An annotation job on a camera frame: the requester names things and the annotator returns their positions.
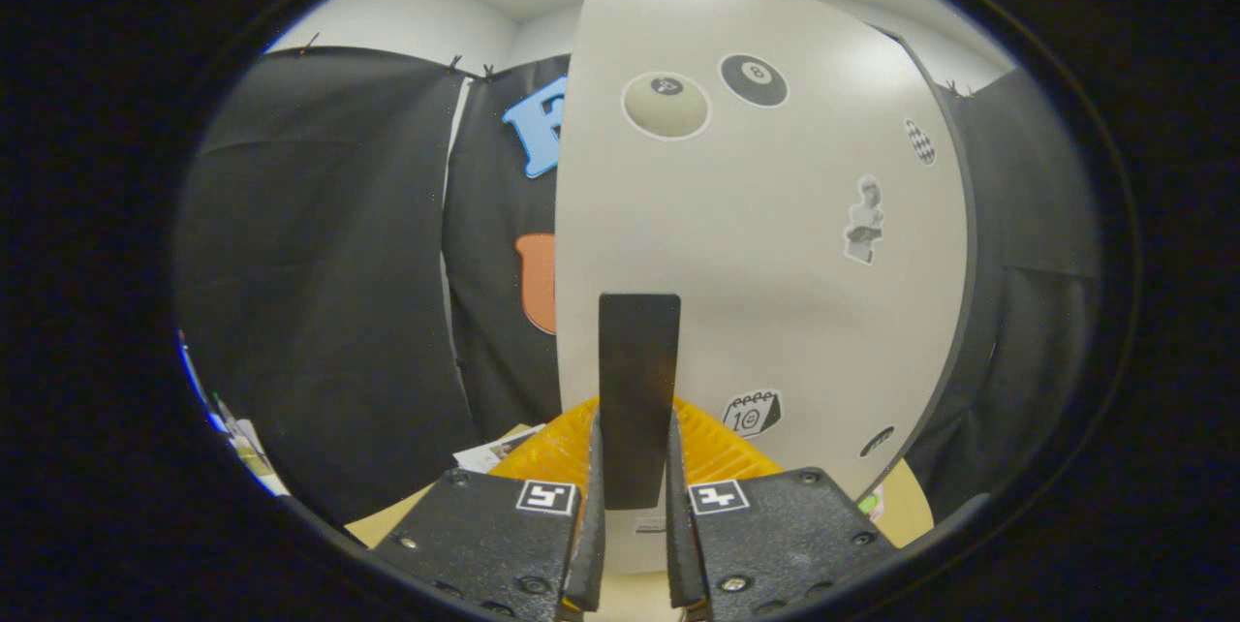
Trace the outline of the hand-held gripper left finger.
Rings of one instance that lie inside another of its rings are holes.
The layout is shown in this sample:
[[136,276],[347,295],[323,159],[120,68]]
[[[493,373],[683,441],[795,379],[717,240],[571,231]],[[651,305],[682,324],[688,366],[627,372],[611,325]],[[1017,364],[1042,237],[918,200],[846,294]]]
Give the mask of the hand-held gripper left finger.
[[601,457],[590,398],[490,472],[444,472],[373,556],[467,621],[580,621],[601,602]]

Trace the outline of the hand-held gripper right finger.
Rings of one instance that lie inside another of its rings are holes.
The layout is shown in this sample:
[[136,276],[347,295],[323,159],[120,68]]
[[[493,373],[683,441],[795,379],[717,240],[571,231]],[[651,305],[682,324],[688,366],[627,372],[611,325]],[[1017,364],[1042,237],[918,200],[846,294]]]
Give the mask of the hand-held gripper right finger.
[[687,621],[807,620],[897,555],[825,470],[782,470],[682,398],[666,476],[670,602]]

